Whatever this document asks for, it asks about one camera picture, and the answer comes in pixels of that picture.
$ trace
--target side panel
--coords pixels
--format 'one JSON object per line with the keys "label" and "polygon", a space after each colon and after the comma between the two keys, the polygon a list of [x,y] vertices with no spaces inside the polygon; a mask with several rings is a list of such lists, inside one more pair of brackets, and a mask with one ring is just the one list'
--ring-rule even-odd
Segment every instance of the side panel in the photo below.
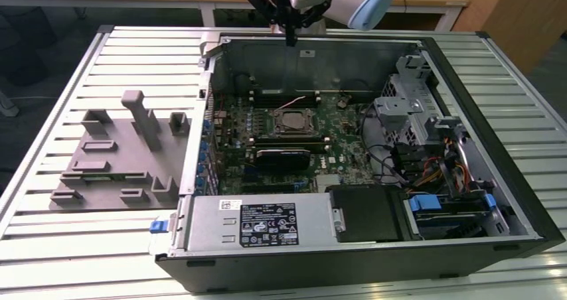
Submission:
{"label": "side panel", "polygon": [[190,260],[157,256],[155,263],[190,292],[269,290],[462,277],[536,245],[521,242]]}

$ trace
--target red wire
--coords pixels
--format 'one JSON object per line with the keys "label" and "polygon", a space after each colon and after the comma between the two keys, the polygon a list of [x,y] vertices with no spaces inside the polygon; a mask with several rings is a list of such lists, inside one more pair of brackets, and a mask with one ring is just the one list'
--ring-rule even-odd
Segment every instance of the red wire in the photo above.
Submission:
{"label": "red wire", "polygon": [[429,159],[426,159],[426,161],[422,164],[422,174],[421,177],[425,176],[425,172],[426,172],[426,165],[434,160],[434,159],[440,159],[441,157],[430,157]]}

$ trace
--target warning label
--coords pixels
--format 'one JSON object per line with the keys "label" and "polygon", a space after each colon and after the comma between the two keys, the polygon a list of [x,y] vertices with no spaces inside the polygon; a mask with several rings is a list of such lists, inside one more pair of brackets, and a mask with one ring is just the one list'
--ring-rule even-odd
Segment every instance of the warning label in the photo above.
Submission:
{"label": "warning label", "polygon": [[239,206],[239,246],[298,245],[294,203]]}

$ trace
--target barcode sticker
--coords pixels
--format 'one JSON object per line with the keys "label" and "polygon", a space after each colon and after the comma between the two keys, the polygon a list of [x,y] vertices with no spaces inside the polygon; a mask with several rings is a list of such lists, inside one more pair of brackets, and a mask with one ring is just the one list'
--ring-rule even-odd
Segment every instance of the barcode sticker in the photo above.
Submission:
{"label": "barcode sticker", "polygon": [[222,199],[218,201],[218,210],[238,210],[239,205],[239,199]]}

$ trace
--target aluminum extrusion platform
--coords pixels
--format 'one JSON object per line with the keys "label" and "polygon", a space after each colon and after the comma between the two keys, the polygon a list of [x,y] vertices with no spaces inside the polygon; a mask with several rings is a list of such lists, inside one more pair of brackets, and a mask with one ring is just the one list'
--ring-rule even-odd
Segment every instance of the aluminum extrusion platform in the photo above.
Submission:
{"label": "aluminum extrusion platform", "polygon": [[[119,96],[139,90],[157,118],[201,112],[195,101],[201,49],[219,32],[266,29],[114,27],[87,48],[61,98],[0,198],[0,293],[10,299],[564,299],[567,244],[505,260],[468,277],[221,295],[189,295],[147,254],[150,221],[170,210],[58,213],[49,196],[77,147],[86,109],[127,118]],[[329,31],[333,35],[368,35]],[[374,31],[433,37],[522,172],[567,235],[567,125],[489,38],[474,33]]]}

